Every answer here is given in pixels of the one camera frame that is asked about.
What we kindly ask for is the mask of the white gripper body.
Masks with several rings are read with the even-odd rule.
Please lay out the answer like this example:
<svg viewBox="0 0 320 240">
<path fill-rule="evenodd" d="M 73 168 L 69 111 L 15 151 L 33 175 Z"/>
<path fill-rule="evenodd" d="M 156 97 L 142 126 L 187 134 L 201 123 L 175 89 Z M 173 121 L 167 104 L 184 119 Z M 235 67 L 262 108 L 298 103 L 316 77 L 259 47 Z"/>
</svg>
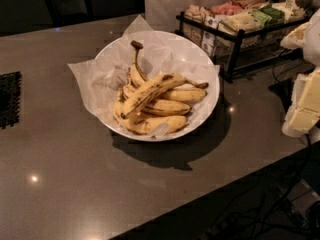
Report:
<svg viewBox="0 0 320 240">
<path fill-rule="evenodd" d="M 305 61 L 320 66 L 320 9 L 306 23 L 301 24 L 280 42 L 280 46 L 294 50 L 301 48 Z"/>
</svg>

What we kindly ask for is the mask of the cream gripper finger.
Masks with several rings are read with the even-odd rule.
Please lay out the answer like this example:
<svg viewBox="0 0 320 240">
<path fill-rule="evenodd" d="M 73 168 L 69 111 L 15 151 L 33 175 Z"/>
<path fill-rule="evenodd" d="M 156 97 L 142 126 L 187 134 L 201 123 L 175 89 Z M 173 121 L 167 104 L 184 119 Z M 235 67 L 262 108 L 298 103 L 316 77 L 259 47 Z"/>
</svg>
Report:
<svg viewBox="0 0 320 240">
<path fill-rule="evenodd" d="M 316 68 L 308 75 L 298 75 L 297 108 L 312 114 L 320 114 L 320 68 Z"/>
<path fill-rule="evenodd" d="M 297 108 L 298 102 L 298 77 L 294 82 L 291 96 L 292 104 L 285 116 L 282 132 L 289 137 L 301 137 L 307 134 L 319 121 L 320 114 L 312 114 Z"/>
</svg>

